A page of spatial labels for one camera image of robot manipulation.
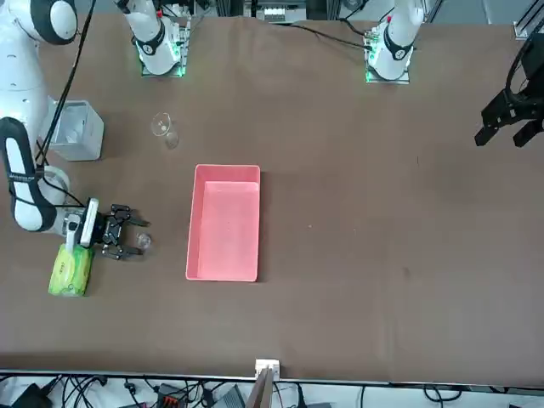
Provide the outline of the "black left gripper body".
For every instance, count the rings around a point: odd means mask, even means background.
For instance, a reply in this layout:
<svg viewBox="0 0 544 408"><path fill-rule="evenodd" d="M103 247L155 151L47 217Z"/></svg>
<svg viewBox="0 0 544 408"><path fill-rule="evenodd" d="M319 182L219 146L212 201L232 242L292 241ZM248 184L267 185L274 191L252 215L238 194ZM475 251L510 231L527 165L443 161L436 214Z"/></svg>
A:
<svg viewBox="0 0 544 408"><path fill-rule="evenodd" d="M520 105L543 103L543 34L533 33L522 47L520 62L527 80L526 86L516 94Z"/></svg>

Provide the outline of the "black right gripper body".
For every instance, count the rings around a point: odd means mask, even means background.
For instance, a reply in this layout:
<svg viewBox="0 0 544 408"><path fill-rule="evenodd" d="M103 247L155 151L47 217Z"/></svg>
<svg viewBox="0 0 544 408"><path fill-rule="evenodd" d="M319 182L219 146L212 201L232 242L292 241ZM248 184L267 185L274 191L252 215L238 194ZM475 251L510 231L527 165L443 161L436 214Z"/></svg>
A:
<svg viewBox="0 0 544 408"><path fill-rule="evenodd" d="M95 243L107 248L120 249L121 229L122 213L120 211L111 211L108 214L99 212L95 220Z"/></svg>

